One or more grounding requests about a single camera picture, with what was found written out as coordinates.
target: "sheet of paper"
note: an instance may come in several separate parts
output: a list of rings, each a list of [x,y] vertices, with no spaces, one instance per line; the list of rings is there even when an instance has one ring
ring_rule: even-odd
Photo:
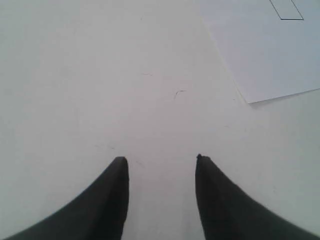
[[[195,1],[248,103],[320,88],[319,0]]]

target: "white floor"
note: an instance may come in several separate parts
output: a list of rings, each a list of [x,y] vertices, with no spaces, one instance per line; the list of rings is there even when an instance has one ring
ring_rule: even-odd
[[[0,239],[116,156],[130,167],[124,240],[204,239],[198,153],[320,235],[319,102],[245,103],[191,0],[2,0]]]

